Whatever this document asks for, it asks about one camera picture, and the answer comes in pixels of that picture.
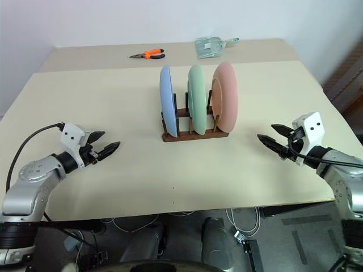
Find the orange-handled pliers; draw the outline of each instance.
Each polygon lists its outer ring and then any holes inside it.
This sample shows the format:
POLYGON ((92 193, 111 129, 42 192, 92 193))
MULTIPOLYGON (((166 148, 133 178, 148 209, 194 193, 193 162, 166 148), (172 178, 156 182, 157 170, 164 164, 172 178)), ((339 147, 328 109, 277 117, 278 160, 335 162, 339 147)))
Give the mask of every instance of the orange-handled pliers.
POLYGON ((146 59, 149 59, 149 58, 153 58, 153 59, 163 58, 163 57, 165 57, 165 54, 160 54, 160 55, 154 56, 154 54, 159 54, 159 53, 163 53, 163 52, 164 52, 164 49, 153 49, 153 50, 150 50, 150 51, 145 51, 145 53, 130 56, 129 58, 146 58, 146 59))

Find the dish rack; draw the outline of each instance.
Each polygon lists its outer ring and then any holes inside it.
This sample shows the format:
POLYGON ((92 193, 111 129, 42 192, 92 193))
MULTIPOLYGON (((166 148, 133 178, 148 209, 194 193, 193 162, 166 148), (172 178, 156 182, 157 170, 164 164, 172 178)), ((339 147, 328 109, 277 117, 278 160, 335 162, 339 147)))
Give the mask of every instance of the dish rack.
MULTIPOLYGON (((199 140, 199 139, 213 139, 213 138, 223 138, 228 137, 229 133, 224 132, 218 128, 218 120, 219 115, 214 119, 213 129, 206 129, 204 135, 200 135, 193 130, 193 119, 190 117, 189 109, 188 109, 188 93, 185 93, 185 108, 178 109, 176 106, 176 94, 173 93, 174 97, 174 108, 175 108, 175 116, 176 116, 176 129, 178 132, 178 137, 171 136, 167 130, 164 122, 163 112, 161 111, 162 124, 164 128, 164 134, 162 135, 164 142, 180 142, 180 141, 190 141, 190 140, 199 140), (189 117, 189 130, 188 131, 180 131, 179 130, 179 118, 181 117, 189 117)), ((208 95, 208 103, 206 106, 207 115, 213 116, 212 106, 210 105, 210 100, 212 98, 212 90, 209 91, 208 95)))

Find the floor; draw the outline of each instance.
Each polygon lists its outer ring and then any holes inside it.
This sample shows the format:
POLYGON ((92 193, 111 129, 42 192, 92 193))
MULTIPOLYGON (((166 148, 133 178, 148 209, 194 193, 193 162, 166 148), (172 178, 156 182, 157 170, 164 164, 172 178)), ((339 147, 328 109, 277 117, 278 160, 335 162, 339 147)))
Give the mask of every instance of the floor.
MULTIPOLYGON (((235 209, 236 224, 240 228, 253 227, 254 209, 235 209)), ((201 226, 207 217, 223 218, 230 232, 230 246, 235 262, 235 271, 251 271, 248 256, 235 241, 234 228, 226 217, 225 210, 197 211, 185 217, 161 214, 158 222, 169 229, 167 247, 163 258, 200 261, 201 226)), ((155 215, 117 218, 118 225, 135 229, 151 221, 155 215)), ((105 233, 97 235, 100 250, 109 254, 108 264, 116 263, 132 235, 106 225, 105 233)), ((93 243, 90 233, 85 239, 93 243)), ((53 229, 41 229, 36 238, 37 251, 34 262, 39 271, 61 271, 62 267, 75 259, 77 253, 66 252, 63 246, 65 235, 53 229)), ((327 271, 341 255, 343 238, 340 219, 333 202, 324 203, 274 217, 262 218, 259 232, 253 237, 259 244, 264 271, 327 271)), ((87 252, 84 246, 82 254, 87 252)))

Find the table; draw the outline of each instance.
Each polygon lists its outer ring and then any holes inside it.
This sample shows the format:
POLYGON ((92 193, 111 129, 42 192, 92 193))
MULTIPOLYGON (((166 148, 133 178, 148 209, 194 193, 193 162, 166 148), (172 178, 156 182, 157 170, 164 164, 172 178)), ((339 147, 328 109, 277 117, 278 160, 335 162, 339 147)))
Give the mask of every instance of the table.
MULTIPOLYGON (((362 157, 362 145, 321 86, 299 60, 233 66, 239 83, 235 129, 227 138, 175 143, 161 139, 161 67, 33 74, 0 122, 0 186, 5 187, 10 162, 24 138, 40 127, 64 121, 105 130, 106 135, 94 144, 96 150, 114 141, 121 141, 121 146, 97 165, 69 174, 55 188, 47 206, 53 220, 332 200, 330 187, 314 170, 280 160, 256 137, 267 134, 286 143, 270 124, 291 126, 300 115, 319 111, 326 130, 323 145, 362 157)), ((216 67, 202 66, 206 93, 216 67)), ((184 106, 189 68, 171 63, 179 107, 184 106)), ((187 127, 188 119, 180 120, 181 130, 187 127)), ((54 129, 31 140, 12 181, 25 163, 60 153, 59 138, 54 129)))

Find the green plate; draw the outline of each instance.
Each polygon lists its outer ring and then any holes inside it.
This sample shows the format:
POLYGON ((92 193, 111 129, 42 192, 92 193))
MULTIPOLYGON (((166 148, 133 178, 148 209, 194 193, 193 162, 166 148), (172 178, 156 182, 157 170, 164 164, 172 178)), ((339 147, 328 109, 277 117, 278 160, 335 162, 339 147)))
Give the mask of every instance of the green plate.
POLYGON ((188 74, 188 107, 193 119, 193 129, 204 135, 206 129, 206 98, 202 68, 199 64, 191 67, 188 74))

